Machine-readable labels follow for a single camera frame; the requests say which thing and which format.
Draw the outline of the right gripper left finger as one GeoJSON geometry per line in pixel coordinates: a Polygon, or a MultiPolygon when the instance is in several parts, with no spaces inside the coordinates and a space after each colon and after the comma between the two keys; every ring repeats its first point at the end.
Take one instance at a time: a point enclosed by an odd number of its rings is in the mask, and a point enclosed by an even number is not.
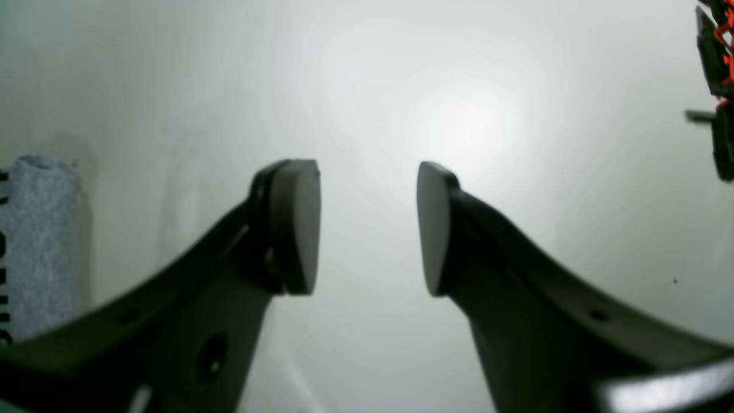
{"type": "Polygon", "coordinates": [[[262,168],[246,201],[160,274],[2,351],[2,400],[31,412],[234,412],[273,297],[314,292],[313,159],[262,168]]]}

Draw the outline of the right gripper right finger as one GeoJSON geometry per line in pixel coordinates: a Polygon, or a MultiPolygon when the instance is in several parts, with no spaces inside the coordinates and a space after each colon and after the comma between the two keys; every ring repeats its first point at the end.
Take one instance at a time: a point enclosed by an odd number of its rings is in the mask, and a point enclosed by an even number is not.
{"type": "Polygon", "coordinates": [[[587,284],[438,163],[416,199],[427,290],[467,317],[496,411],[732,411],[731,346],[587,284]]]}

